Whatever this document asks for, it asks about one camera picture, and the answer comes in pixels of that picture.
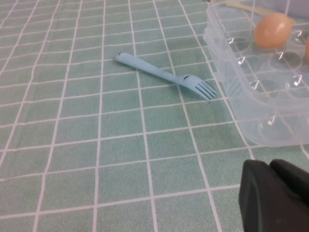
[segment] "green checkered tablecloth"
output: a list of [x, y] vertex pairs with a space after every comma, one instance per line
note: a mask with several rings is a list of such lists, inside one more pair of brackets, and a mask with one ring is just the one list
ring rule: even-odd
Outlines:
[[[240, 232], [247, 141], [202, 39], [204, 0], [0, 1], [0, 232]], [[194, 74], [193, 92], [117, 63]]]

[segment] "fork tines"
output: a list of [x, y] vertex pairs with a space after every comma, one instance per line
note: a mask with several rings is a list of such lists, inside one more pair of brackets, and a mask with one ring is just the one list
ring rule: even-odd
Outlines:
[[213, 99], [218, 93], [214, 91], [213, 88], [211, 88], [207, 83], [200, 82], [197, 86], [195, 86], [196, 89], [198, 89], [202, 94], [205, 95], [205, 98], [208, 100]]

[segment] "white grid line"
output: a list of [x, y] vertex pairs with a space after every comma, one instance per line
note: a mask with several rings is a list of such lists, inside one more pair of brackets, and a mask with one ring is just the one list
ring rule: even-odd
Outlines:
[[[56, 99], [48, 99], [46, 101], [58, 101], [61, 100], [61, 98], [56, 98]], [[190, 101], [190, 102], [184, 102], [183, 104], [188, 105], [188, 104], [195, 104], [195, 103], [205, 103], [205, 102], [215, 102], [215, 101], [220, 101], [220, 100], [224, 100], [224, 98], [216, 98], [216, 99], [212, 99], [212, 100], [208, 100], [208, 101]], [[37, 102], [44, 102], [44, 101], [25, 101], [24, 103], [37, 103]], [[144, 109], [155, 109], [155, 108], [164, 108], [164, 107], [173, 107], [173, 106], [179, 106], [182, 105], [182, 103], [174, 103], [174, 104], [168, 104], [168, 105], [155, 105], [155, 106], [147, 106], [144, 107]], [[138, 111], [140, 110], [140, 108], [134, 108], [134, 109], [129, 109], [129, 110], [119, 110], [119, 111], [110, 111], [110, 112], [104, 112], [101, 113], [101, 115], [110, 115], [110, 114], [118, 114], [118, 113], [125, 113], [125, 112], [132, 112], [132, 111]], [[66, 120], [66, 119], [74, 119], [74, 118], [83, 118], [83, 117], [92, 117], [92, 116], [99, 116], [99, 114], [89, 114], [89, 115], [76, 115], [76, 116], [65, 116], [65, 117], [60, 117], [59, 120]], [[260, 120], [261, 118], [251, 118], [251, 119], [246, 119], [246, 120], [238, 120], [237, 122], [249, 122], [249, 121], [255, 121], [255, 120]], [[271, 116], [268, 117], [264, 117], [262, 119], [272, 119]], [[55, 118], [51, 118], [51, 119], [43, 119], [43, 120], [38, 120], [38, 121], [30, 121], [30, 122], [26, 122], [26, 123], [16, 123], [16, 126], [24, 126], [24, 125], [29, 125], [29, 124], [38, 124], [38, 123], [44, 123], [44, 122], [54, 122], [56, 119]], [[200, 127], [207, 127], [207, 126], [217, 126], [217, 125], [223, 125], [223, 124], [229, 124], [232, 123], [234, 121], [226, 121], [226, 122], [219, 122], [219, 123], [210, 123], [210, 124], [201, 124], [201, 125], [197, 125], [197, 126], [191, 126], [191, 128], [200, 128]], [[14, 124], [7, 124], [7, 125], [2, 125], [0, 126], [0, 128], [6, 128], [6, 127], [11, 127]], [[187, 127], [182, 127], [182, 128], [175, 128], [175, 129], [171, 129], [171, 131], [174, 130], [183, 130], [183, 129], [187, 129]], [[150, 131], [147, 132], [147, 134], [151, 134], [151, 133], [159, 133], [160, 131]]]
[[[98, 62], [97, 60], [90, 60], [90, 61], [86, 61], [88, 63], [90, 62]], [[196, 65], [196, 64], [206, 64], [207, 62], [197, 62], [197, 63], [190, 63], [190, 64], [182, 64], [182, 65], [175, 65], [174, 67], [175, 68], [178, 68], [178, 67], [185, 67], [185, 66], [191, 66], [191, 65]], [[37, 66], [56, 66], [56, 65], [59, 65], [59, 66], [63, 66], [63, 65], [66, 65], [65, 63], [62, 63], [62, 64], [37, 64]], [[10, 72], [10, 71], [16, 71], [16, 70], [21, 70], [21, 69], [28, 69], [28, 68], [32, 68], [33, 65], [29, 65], [29, 66], [25, 66], [25, 67], [21, 67], [21, 68], [14, 68], [14, 69], [7, 69], [7, 70], [4, 70], [3, 72]], [[132, 73], [132, 72], [120, 72], [120, 73], [111, 73], [111, 74], [105, 74], [104, 76], [110, 76], [110, 75], [122, 75], [122, 74], [128, 74], [128, 73]]]
[[[205, 24], [205, 23], [194, 23], [192, 25], [201, 25], [201, 24]], [[180, 27], [186, 27], [188, 25], [179, 25], [179, 26], [172, 26], [172, 27], [165, 27], [163, 29], [172, 29], [172, 28], [180, 28]], [[70, 30], [70, 29], [74, 29], [74, 28], [67, 28], [67, 29], [51, 29], [51, 31], [62, 31], [62, 30]], [[136, 32], [142, 32], [142, 31], [152, 31], [152, 30], [160, 30], [160, 28], [154, 28], [154, 29], [143, 29], [143, 30], [136, 30], [134, 31]], [[34, 32], [26, 32], [26, 33], [22, 33], [23, 35], [30, 35], [30, 34], [38, 34], [38, 33], [42, 33], [42, 32], [46, 32], [46, 30], [41, 30], [41, 31], [34, 31]], [[110, 36], [110, 35], [121, 35], [121, 34], [129, 34], [131, 32], [126, 31], [126, 32], [119, 32], [119, 33], [111, 33], [111, 34], [106, 34], [105, 36]], [[6, 37], [12, 37], [12, 36], [18, 36], [19, 34], [12, 34], [12, 35], [2, 35], [0, 36], [0, 38], [6, 38]], [[94, 35], [94, 36], [84, 36], [84, 37], [79, 37], [76, 38], [77, 40], [79, 39], [85, 39], [85, 38], [96, 38], [96, 37], [101, 37], [101, 35]], [[57, 39], [57, 40], [52, 40], [53, 41], [62, 41], [62, 40], [72, 40], [72, 39]]]
[[[132, 12], [131, 12], [130, 0], [128, 0], [128, 7], [129, 7], [130, 22], [131, 22], [133, 51], [134, 51], [134, 55], [136, 56], [136, 46], [135, 46], [135, 37], [134, 37], [134, 30], [133, 30], [133, 21], [132, 21]], [[141, 89], [140, 89], [140, 73], [137, 72], [136, 76], [137, 76], [137, 85], [138, 85], [138, 89], [139, 89], [138, 91], [139, 91], [139, 99], [140, 99], [140, 116], [141, 116], [141, 124], [142, 124], [142, 130], [143, 130], [143, 140], [144, 140], [145, 155], [146, 155], [146, 166], [147, 166], [151, 211], [152, 211], [154, 232], [158, 232], [158, 224], [157, 224], [157, 218], [156, 218], [156, 212], [155, 212], [154, 188], [153, 188], [153, 181], [152, 181], [152, 176], [151, 176], [151, 167], [150, 167], [150, 161], [149, 161], [149, 150], [148, 150], [148, 141], [147, 141], [147, 135], [146, 135], [143, 101], [142, 101]]]
[[[54, 6], [57, 6], [57, 4], [56, 5], [51, 5], [51, 6], [38, 6], [37, 7], [37, 9], [41, 9], [41, 8], [48, 8], [48, 7], [54, 7]], [[33, 7], [30, 7], [30, 8], [23, 8], [23, 9], [18, 9], [18, 10], [13, 10], [13, 12], [19, 12], [19, 11], [25, 11], [25, 10], [32, 10], [33, 9]]]
[[[27, 23], [29, 22], [29, 20], [31, 19], [31, 17], [32, 17], [32, 15], [33, 15], [33, 12], [35, 11], [36, 6], [38, 5], [38, 3], [39, 3], [39, 0], [36, 1], [36, 4], [35, 4], [35, 6], [33, 7], [33, 10], [32, 10], [32, 12], [31, 12], [31, 14], [30, 14], [30, 16], [29, 16], [27, 22], [25, 23], [23, 29], [21, 30], [20, 35], [19, 35], [19, 38], [18, 38], [18, 40], [16, 41], [16, 44], [15, 44], [14, 48], [12, 49], [12, 51], [11, 51], [11, 53], [10, 53], [10, 56], [8, 57], [8, 59], [7, 59], [7, 61], [5, 62], [5, 64], [4, 64], [3, 68], [2, 68], [2, 70], [0, 71], [0, 76], [1, 76], [1, 74], [2, 74], [2, 72], [3, 72], [3, 70], [5, 69], [6, 65], [8, 64], [10, 58], [12, 57], [12, 54], [13, 54], [13, 52], [14, 52], [14, 50], [15, 50], [15, 48], [16, 48], [16, 46], [17, 46], [17, 44], [18, 44], [18, 42], [19, 42], [19, 40], [20, 40], [20, 38], [21, 38], [22, 32], [23, 32], [23, 30], [26, 28], [26, 25], [27, 25]], [[3, 154], [2, 154], [2, 156], [1, 156], [1, 159], [0, 159], [0, 168], [1, 168], [1, 166], [2, 166], [3, 160], [4, 160], [5, 156], [6, 156], [7, 150], [8, 150], [8, 148], [9, 148], [9, 145], [10, 145], [10, 142], [11, 142], [11, 139], [12, 139], [12, 137], [13, 137], [13, 134], [14, 134], [14, 131], [15, 131], [15, 128], [16, 128], [16, 124], [17, 124], [17, 122], [18, 122], [18, 119], [19, 119], [19, 116], [20, 116], [20, 113], [21, 113], [21, 109], [22, 109], [22, 106], [23, 106], [23, 102], [25, 101], [26, 96], [27, 96], [27, 93], [28, 93], [28, 91], [29, 91], [29, 89], [30, 89], [31, 80], [29, 81], [29, 83], [28, 83], [28, 85], [27, 85], [26, 92], [25, 92], [25, 94], [24, 94], [24, 96], [23, 96], [22, 102], [21, 102], [21, 104], [20, 104], [20, 107], [19, 107], [19, 109], [18, 109], [16, 118], [15, 118], [15, 121], [14, 121], [14, 125], [13, 125], [13, 127], [12, 127], [12, 129], [11, 129], [11, 132], [10, 132], [10, 135], [9, 135], [9, 138], [8, 138], [8, 141], [7, 141], [6, 145], [5, 145]]]
[[99, 164], [100, 164], [100, 148], [101, 148], [101, 115], [102, 115], [102, 96], [103, 96], [103, 70], [104, 70], [104, 39], [105, 39], [105, 10], [106, 1], [104, 1], [103, 9], [103, 25], [102, 25], [102, 46], [101, 46], [101, 77], [100, 77], [100, 100], [99, 100], [99, 114], [98, 114], [98, 143], [97, 143], [97, 157], [95, 167], [95, 193], [94, 193], [94, 207], [93, 207], [93, 221], [92, 232], [97, 231], [97, 217], [98, 217], [98, 186], [99, 186]]
[[[96, 142], [96, 140], [87, 141], [87, 142], [81, 141], [81, 143], [79, 143], [79, 144], [90, 143], [90, 142]], [[50, 146], [48, 146], [48, 145], [40, 146], [40, 148], [49, 148], [49, 147]], [[251, 148], [261, 148], [261, 147], [263, 147], [263, 146], [261, 146], [261, 145], [253, 145], [253, 146], [251, 146]], [[247, 147], [238, 147], [238, 148], [230, 148], [230, 149], [222, 149], [222, 150], [200, 152], [200, 155], [215, 155], [217, 153], [229, 152], [229, 151], [239, 151], [239, 150], [247, 150]], [[149, 161], [153, 162], [153, 161], [161, 161], [161, 160], [172, 160], [172, 159], [186, 158], [186, 157], [192, 157], [192, 156], [197, 156], [197, 154], [188, 154], [188, 155], [181, 155], [181, 156], [154, 158], [154, 159], [149, 159]], [[144, 160], [137, 160], [137, 161], [122, 162], [122, 163], [105, 164], [105, 165], [99, 165], [98, 168], [115, 167], [115, 166], [122, 166], [122, 165], [135, 164], [135, 163], [143, 163], [143, 162], [147, 162], [147, 160], [144, 159]], [[70, 173], [70, 172], [77, 172], [77, 171], [84, 171], [84, 170], [94, 170], [94, 169], [96, 169], [95, 166], [90, 166], [90, 167], [83, 167], [83, 168], [66, 169], [66, 170], [59, 170], [59, 171], [50, 171], [50, 172], [47, 172], [46, 175], [59, 174], [59, 173]], [[32, 173], [32, 174], [25, 174], [25, 175], [19, 175], [19, 176], [14, 176], [14, 177], [2, 178], [2, 179], [0, 179], [0, 182], [12, 180], [12, 179], [40, 176], [40, 175], [43, 175], [43, 174], [44, 173]]]
[[0, 29], [3, 28], [2, 26], [3, 26], [4, 22], [5, 22], [5, 21], [8, 19], [8, 17], [11, 15], [11, 13], [12, 13], [14, 7], [17, 5], [17, 3], [18, 3], [18, 0], [16, 0], [15, 4], [12, 6], [12, 8], [11, 8], [11, 10], [9, 11], [9, 13], [7, 14], [7, 16], [2, 20], [2, 22], [1, 22], [1, 24], [0, 24]]
[[[167, 52], [168, 52], [170, 65], [171, 65], [171, 67], [172, 67], [173, 74], [176, 75], [175, 69], [174, 69], [174, 67], [173, 67], [172, 58], [171, 58], [171, 56], [170, 56], [169, 47], [168, 47], [167, 41], [166, 41], [166, 39], [165, 39], [164, 31], [163, 31], [163, 28], [162, 28], [162, 25], [161, 25], [161, 19], [159, 18], [159, 13], [158, 13], [158, 10], [157, 10], [157, 8], [156, 8], [156, 5], [155, 5], [154, 7], [155, 7], [155, 10], [156, 10], [156, 14], [157, 14], [158, 20], [159, 20], [159, 25], [160, 25], [161, 32], [162, 32], [162, 35], [163, 35], [165, 47], [166, 47]], [[215, 205], [214, 205], [214, 201], [213, 201], [212, 194], [211, 194], [211, 191], [210, 191], [210, 186], [209, 186], [209, 183], [208, 183], [208, 180], [207, 180], [207, 177], [206, 177], [206, 173], [205, 173], [205, 171], [204, 171], [204, 167], [203, 167], [203, 164], [202, 164], [202, 160], [201, 160], [201, 157], [200, 157], [200, 153], [199, 153], [199, 150], [198, 150], [198, 147], [197, 147], [197, 143], [196, 143], [196, 141], [195, 141], [195, 137], [194, 137], [194, 134], [193, 134], [193, 131], [192, 131], [191, 122], [190, 122], [190, 119], [189, 119], [189, 116], [188, 116], [187, 109], [186, 109], [186, 107], [185, 107], [185, 105], [184, 105], [183, 95], [182, 95], [182, 92], [181, 92], [181, 90], [180, 90], [179, 85], [177, 85], [177, 90], [178, 90], [178, 93], [179, 93], [179, 96], [180, 96], [180, 99], [181, 99], [181, 102], [182, 102], [183, 112], [184, 112], [184, 115], [185, 115], [185, 118], [186, 118], [186, 122], [187, 122], [187, 125], [188, 125], [188, 128], [189, 128], [189, 132], [190, 132], [190, 136], [191, 136], [191, 139], [192, 139], [192, 143], [193, 143], [195, 152], [196, 152], [196, 154], [197, 154], [197, 160], [198, 160], [198, 164], [199, 164], [199, 167], [200, 167], [200, 171], [201, 171], [202, 176], [203, 176], [203, 179], [204, 179], [204, 184], [205, 184], [206, 189], [208, 189], [208, 190], [207, 190], [207, 193], [208, 193], [209, 200], [210, 200], [210, 203], [211, 203], [211, 209], [212, 209], [212, 213], [213, 213], [214, 218], [215, 218], [217, 230], [218, 230], [218, 232], [221, 232], [222, 229], [221, 229], [219, 217], [218, 217], [218, 214], [217, 214], [217, 210], [216, 210], [216, 208], [215, 208]]]
[[75, 42], [75, 37], [76, 37], [76, 32], [77, 32], [77, 27], [78, 27], [78, 19], [79, 19], [79, 16], [81, 14], [82, 4], [83, 4], [83, 0], [81, 0], [81, 2], [80, 2], [79, 12], [78, 12], [78, 16], [76, 18], [76, 26], [75, 26], [73, 42], [72, 42], [72, 46], [71, 46], [70, 58], [69, 58], [68, 65], [67, 65], [67, 71], [66, 71], [66, 75], [65, 75], [65, 79], [64, 79], [64, 85], [63, 85], [63, 89], [62, 89], [61, 100], [60, 100], [58, 114], [57, 114], [57, 118], [56, 118], [56, 122], [55, 122], [54, 134], [53, 134], [53, 138], [52, 138], [52, 144], [50, 146], [50, 152], [49, 152], [49, 155], [48, 155], [47, 164], [46, 164], [44, 173], [42, 175], [41, 192], [40, 192], [40, 196], [39, 196], [39, 200], [38, 200], [38, 205], [37, 205], [37, 210], [36, 210], [36, 214], [35, 214], [34, 225], [33, 225], [33, 230], [32, 230], [33, 232], [36, 232], [37, 231], [37, 227], [38, 227], [39, 213], [41, 211], [41, 205], [42, 205], [44, 191], [45, 191], [46, 173], [48, 172], [48, 169], [49, 169], [49, 166], [50, 166], [50, 163], [51, 163], [51, 159], [52, 159], [52, 155], [53, 155], [53, 151], [54, 151], [54, 145], [55, 145], [55, 141], [56, 141], [57, 128], [58, 128], [59, 118], [60, 118], [60, 114], [61, 114], [63, 98], [64, 98], [65, 91], [66, 91], [67, 79], [68, 79], [68, 74], [69, 74], [69, 70], [70, 70], [70, 64], [71, 64], [72, 54], [73, 54], [73, 47], [74, 47], [74, 42]]
[[[225, 189], [238, 189], [239, 185], [230, 185], [230, 186], [221, 186], [221, 187], [214, 187], [210, 188], [210, 191], [217, 191], [217, 190], [225, 190]], [[162, 199], [167, 197], [177, 197], [177, 196], [183, 196], [183, 195], [189, 195], [189, 194], [197, 194], [202, 192], [207, 192], [208, 190], [205, 188], [202, 189], [196, 189], [192, 191], [184, 191], [184, 192], [176, 192], [176, 193], [168, 193], [168, 194], [161, 194], [154, 196], [155, 199]], [[113, 205], [119, 205], [119, 204], [126, 204], [126, 203], [136, 203], [136, 202], [142, 202], [142, 201], [149, 201], [151, 197], [142, 197], [142, 198], [135, 198], [130, 200], [123, 200], [123, 201], [117, 201], [117, 202], [111, 202], [111, 203], [101, 203], [98, 204], [98, 207], [107, 207], [107, 206], [113, 206]], [[85, 205], [85, 206], [78, 206], [78, 207], [72, 207], [72, 208], [63, 208], [63, 209], [54, 209], [54, 210], [46, 210], [41, 211], [39, 215], [46, 215], [46, 214], [56, 214], [56, 213], [64, 213], [64, 212], [72, 212], [77, 210], [85, 210], [85, 209], [93, 209], [93, 205]], [[22, 217], [30, 217], [35, 216], [35, 212], [31, 213], [22, 213], [22, 214], [14, 214], [14, 215], [5, 215], [0, 216], [0, 220], [3, 219], [9, 219], [9, 218], [22, 218]]]
[[[167, 38], [166, 40], [188, 38], [188, 37], [194, 37], [194, 35], [171, 37], [171, 38]], [[150, 40], [150, 41], [145, 41], [145, 42], [136, 42], [135, 44], [146, 44], [146, 43], [157, 42], [157, 41], [164, 41], [164, 39]], [[111, 46], [116, 46], [117, 47], [117, 46], [122, 46], [122, 45], [133, 45], [133, 43], [109, 44], [109, 45], [105, 45], [104, 47], [111, 47]], [[73, 50], [73, 52], [86, 51], [86, 50], [91, 50], [91, 49], [96, 49], [96, 48], [102, 48], [102, 46], [95, 46], [95, 47], [75, 49], [75, 50]], [[178, 51], [185, 51], [185, 50], [198, 49], [198, 48], [199, 47], [189, 47], [189, 48], [183, 48], [183, 49], [170, 50], [170, 52], [178, 52]], [[47, 55], [47, 54], [62, 54], [62, 53], [69, 53], [69, 52], [70, 52], [69, 50], [65, 50], [65, 51], [55, 51], [55, 52], [42, 52], [42, 54], [45, 54], [45, 55]], [[138, 55], [138, 56], [139, 57], [143, 57], [143, 56], [157, 55], [157, 54], [163, 54], [163, 53], [167, 53], [167, 51], [155, 52], [155, 53], [147, 53], [147, 54], [142, 54], [142, 55]], [[12, 56], [11, 58], [20, 58], [20, 57], [25, 57], [25, 56], [30, 56], [30, 55], [37, 55], [37, 54], [39, 54], [39, 53], [38, 52], [27, 53], [27, 54], [22, 54], [22, 55], [18, 55], [18, 56]], [[96, 62], [96, 61], [100, 61], [100, 60], [99, 59], [98, 60], [86, 60], [84, 62]]]

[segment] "egg holder cup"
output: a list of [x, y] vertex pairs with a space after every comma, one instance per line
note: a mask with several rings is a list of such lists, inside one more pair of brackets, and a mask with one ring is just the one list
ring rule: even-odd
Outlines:
[[[238, 1], [254, 7], [252, 1]], [[264, 1], [255, 6], [266, 8]], [[263, 16], [213, 0], [203, 38], [244, 135], [266, 146], [309, 143], [307, 18], [296, 19], [286, 44], [265, 50], [254, 42]]]

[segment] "black object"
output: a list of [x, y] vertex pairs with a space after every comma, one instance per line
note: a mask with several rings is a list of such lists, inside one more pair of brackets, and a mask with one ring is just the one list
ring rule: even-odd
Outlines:
[[309, 232], [309, 173], [281, 159], [246, 160], [239, 206], [244, 232]]

